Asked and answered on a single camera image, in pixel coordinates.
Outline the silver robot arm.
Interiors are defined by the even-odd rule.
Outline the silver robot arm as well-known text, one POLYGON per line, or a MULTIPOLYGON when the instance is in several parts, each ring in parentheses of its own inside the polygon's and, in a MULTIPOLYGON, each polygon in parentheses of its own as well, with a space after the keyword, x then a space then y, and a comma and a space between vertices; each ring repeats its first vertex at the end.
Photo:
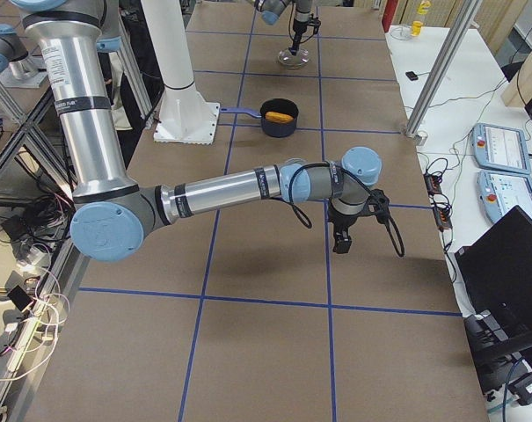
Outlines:
POLYGON ((274 25, 282 13, 292 7, 293 13, 293 33, 290 34, 292 45, 287 49, 291 56, 297 56, 303 43, 302 37, 309 26, 314 26, 314 17, 311 13, 312 2, 310 0, 250 0, 249 4, 260 13, 262 20, 269 25, 274 25))
POLYGON ((338 161, 290 160, 176 186, 159 184, 156 177, 179 174, 187 161, 156 147, 154 161, 136 158, 127 171, 98 60, 101 48, 118 42, 118 4, 19 1, 17 8, 47 66, 77 174, 70 235, 85 256, 119 261, 149 234, 180 219, 257 200, 291 207, 327 200, 338 254, 348 252, 349 230, 359 218, 390 222, 388 199, 376 187, 382 162, 365 147, 348 150, 338 161))

